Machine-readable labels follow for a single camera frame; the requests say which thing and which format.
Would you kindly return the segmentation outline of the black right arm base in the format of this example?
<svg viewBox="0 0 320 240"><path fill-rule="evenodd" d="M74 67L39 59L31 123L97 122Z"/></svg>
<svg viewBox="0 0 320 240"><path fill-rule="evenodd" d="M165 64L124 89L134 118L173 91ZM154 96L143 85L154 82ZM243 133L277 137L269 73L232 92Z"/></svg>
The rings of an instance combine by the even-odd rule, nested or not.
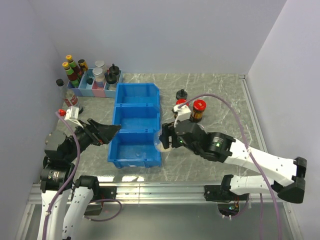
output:
<svg viewBox="0 0 320 240"><path fill-rule="evenodd" d="M203 197L206 202L217 203L218 213L222 219L229 221L239 217L250 208L248 193L237 195L220 185L205 185Z"/></svg>

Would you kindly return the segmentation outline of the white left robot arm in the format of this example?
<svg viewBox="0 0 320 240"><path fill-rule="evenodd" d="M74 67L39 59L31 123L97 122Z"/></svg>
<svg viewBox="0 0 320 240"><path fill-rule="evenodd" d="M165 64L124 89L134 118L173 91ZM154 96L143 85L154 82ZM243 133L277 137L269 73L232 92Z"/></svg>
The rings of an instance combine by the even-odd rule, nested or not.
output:
<svg viewBox="0 0 320 240"><path fill-rule="evenodd" d="M80 155L90 145L109 144L120 125L101 124L89 118L67 136L55 130L45 139L45 157L40 174L42 210L39 240L74 240L86 208L101 195L96 176L74 176Z"/></svg>

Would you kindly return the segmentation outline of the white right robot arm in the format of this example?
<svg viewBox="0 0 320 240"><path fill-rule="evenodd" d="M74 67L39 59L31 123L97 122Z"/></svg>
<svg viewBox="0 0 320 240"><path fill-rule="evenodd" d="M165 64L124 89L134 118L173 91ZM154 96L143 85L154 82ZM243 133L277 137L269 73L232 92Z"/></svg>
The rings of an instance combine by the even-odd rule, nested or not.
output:
<svg viewBox="0 0 320 240"><path fill-rule="evenodd" d="M256 176L225 175L220 194L224 201L247 194L276 193L283 201L301 204L306 187L307 160L282 158L246 146L221 132L206 132L190 120L165 123L154 137L159 152L185 147L201 158L236 165L257 173Z"/></svg>

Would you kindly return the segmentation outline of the small silver-lid glass jar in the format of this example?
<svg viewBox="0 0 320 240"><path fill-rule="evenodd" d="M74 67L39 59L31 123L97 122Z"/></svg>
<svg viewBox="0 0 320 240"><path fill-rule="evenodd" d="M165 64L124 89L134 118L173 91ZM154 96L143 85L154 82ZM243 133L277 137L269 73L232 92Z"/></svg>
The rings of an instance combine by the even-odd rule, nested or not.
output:
<svg viewBox="0 0 320 240"><path fill-rule="evenodd" d="M156 150L160 153L166 153L166 152L170 152L173 150L171 143L169 143L169 148L164 148L163 143L160 140L160 136L162 134L162 130L159 130L158 132L156 132L154 134L154 138L153 138L153 144L154 147L156 148Z"/></svg>

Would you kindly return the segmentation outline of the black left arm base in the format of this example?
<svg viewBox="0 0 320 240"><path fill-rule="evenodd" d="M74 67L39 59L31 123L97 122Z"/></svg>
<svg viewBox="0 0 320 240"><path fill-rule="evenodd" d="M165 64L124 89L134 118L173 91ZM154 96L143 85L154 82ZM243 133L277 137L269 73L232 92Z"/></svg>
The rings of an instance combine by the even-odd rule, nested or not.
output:
<svg viewBox="0 0 320 240"><path fill-rule="evenodd" d="M98 190L98 193L93 196L92 200L93 201L103 200L103 199L115 200L116 194L117 194L117 187L116 186L114 186L114 185L101 186ZM113 202L112 201L98 202L98 203L91 202L87 206L84 215L86 217L99 216L103 211L104 204L108 204L108 203L113 203Z"/></svg>

